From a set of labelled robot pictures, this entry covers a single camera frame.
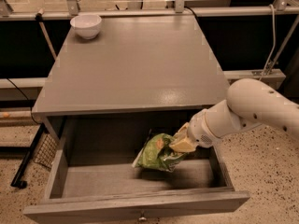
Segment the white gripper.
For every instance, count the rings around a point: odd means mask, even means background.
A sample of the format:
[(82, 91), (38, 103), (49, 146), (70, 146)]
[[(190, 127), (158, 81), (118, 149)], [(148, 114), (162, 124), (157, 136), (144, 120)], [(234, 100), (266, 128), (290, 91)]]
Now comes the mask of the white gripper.
[(201, 110), (192, 116), (189, 123), (186, 122), (179, 128), (174, 134), (175, 140), (169, 145), (174, 151), (190, 153), (194, 152), (197, 146), (210, 148), (221, 141), (209, 130), (206, 113), (206, 109)]

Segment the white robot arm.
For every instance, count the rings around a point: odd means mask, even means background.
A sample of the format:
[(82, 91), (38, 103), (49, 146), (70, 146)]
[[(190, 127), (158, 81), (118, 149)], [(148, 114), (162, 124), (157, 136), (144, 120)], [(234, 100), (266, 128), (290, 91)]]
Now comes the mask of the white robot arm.
[(226, 99), (192, 116), (175, 134), (170, 147), (189, 153), (212, 147), (231, 133), (242, 133), (262, 124), (299, 138), (299, 105), (256, 79), (233, 83)]

